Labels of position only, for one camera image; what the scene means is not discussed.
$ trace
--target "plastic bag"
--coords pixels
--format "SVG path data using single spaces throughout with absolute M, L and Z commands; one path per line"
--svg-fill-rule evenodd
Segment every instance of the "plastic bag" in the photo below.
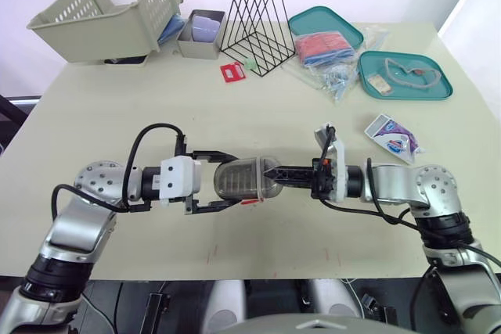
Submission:
M 304 66 L 336 64 L 355 56 L 355 50 L 339 31 L 304 34 L 294 44 Z
M 355 86 L 359 75 L 360 55 L 367 50 L 378 50 L 388 35 L 385 29 L 378 26 L 363 27 L 361 32 L 364 42 L 350 60 L 308 67 L 312 76 L 320 83 L 320 88 L 336 102 L 342 100 L 346 91 Z

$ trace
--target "gray plastic bin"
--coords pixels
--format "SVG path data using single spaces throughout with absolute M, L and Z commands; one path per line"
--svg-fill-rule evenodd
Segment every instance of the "gray plastic bin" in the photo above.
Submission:
M 56 0 L 28 25 L 68 62 L 160 51 L 158 38 L 182 0 Z

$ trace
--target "green plastic tray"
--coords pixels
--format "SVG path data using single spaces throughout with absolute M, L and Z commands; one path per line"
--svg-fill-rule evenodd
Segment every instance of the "green plastic tray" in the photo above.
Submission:
M 360 31 L 332 9 L 320 5 L 292 16 L 289 19 L 289 27 L 296 35 L 339 31 L 352 48 L 360 47 L 363 42 L 363 34 Z
M 403 86 L 393 82 L 387 74 L 384 68 L 384 60 L 386 58 L 391 58 L 395 62 L 402 64 L 406 67 L 412 68 L 432 68 L 438 70 L 442 76 L 437 85 L 432 88 L 421 90 Z M 392 70 L 398 71 L 398 67 L 391 67 Z M 411 100 L 411 101 L 440 101 L 447 99 L 452 95 L 452 86 L 447 80 L 444 72 L 440 66 L 432 59 L 427 56 L 415 55 L 415 54 L 402 54 L 399 52 L 385 52 L 385 51 L 366 51 L 361 54 L 359 59 L 359 71 L 360 77 L 362 79 L 362 86 L 367 92 L 374 98 L 378 99 L 400 99 L 400 100 Z M 389 95 L 380 94 L 368 81 L 367 79 L 374 74 L 379 74 L 386 82 L 391 86 L 393 92 Z M 423 76 L 417 74 L 408 74 L 405 79 L 414 84 L 425 84 Z

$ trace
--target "beige table surface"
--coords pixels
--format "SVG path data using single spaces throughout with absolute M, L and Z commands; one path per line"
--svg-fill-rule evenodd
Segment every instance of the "beige table surface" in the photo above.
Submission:
M 173 45 L 144 68 L 68 64 L 0 157 L 0 275 L 24 275 L 51 225 L 54 185 L 71 183 L 87 163 L 124 163 L 148 124 L 170 122 L 190 149 L 239 157 L 277 156 L 309 165 L 319 155 L 313 130 L 330 120 L 346 146 L 347 163 L 398 163 L 364 134 L 379 113 L 392 115 L 427 150 L 416 165 L 438 163 L 455 175 L 464 211 L 484 248 L 501 257 L 499 124 L 479 92 L 427 23 L 386 25 L 384 49 L 430 56 L 454 87 L 443 102 L 381 101 L 354 88 L 334 105 L 277 68 L 225 84 L 219 66 L 231 60 L 185 59 Z M 155 131 L 136 159 L 159 165 L 175 136 Z M 202 199 L 214 199 L 204 165 Z M 68 200 L 60 197 L 60 207 Z M 372 209 L 356 199 L 347 207 Z M 397 213 L 397 207 L 388 211 Z M 256 206 L 186 216 L 180 203 L 149 213 L 120 214 L 92 277 L 219 279 L 409 277 L 427 266 L 417 233 L 376 217 L 323 207 L 303 189 L 284 189 Z

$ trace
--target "wire file organizer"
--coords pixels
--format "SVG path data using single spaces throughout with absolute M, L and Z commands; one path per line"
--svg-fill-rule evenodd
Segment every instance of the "wire file organizer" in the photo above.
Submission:
M 296 53 L 283 0 L 232 0 L 221 51 L 260 77 Z

